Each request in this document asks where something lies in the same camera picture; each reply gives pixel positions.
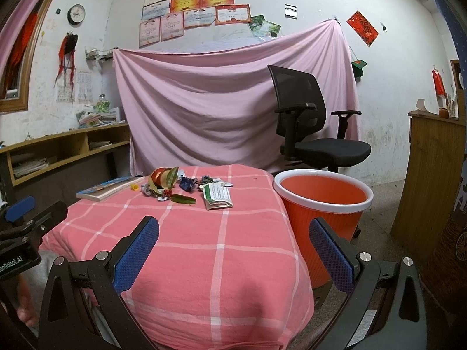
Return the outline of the person's left hand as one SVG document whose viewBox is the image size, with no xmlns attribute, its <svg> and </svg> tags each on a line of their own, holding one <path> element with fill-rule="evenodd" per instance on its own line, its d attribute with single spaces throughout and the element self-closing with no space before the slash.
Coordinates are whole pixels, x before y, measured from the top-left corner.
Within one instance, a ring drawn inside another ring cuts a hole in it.
<svg viewBox="0 0 467 350">
<path fill-rule="evenodd" d="M 29 328 L 37 328 L 43 298 L 43 285 L 37 279 L 22 273 L 16 287 L 18 318 Z"/>
</svg>

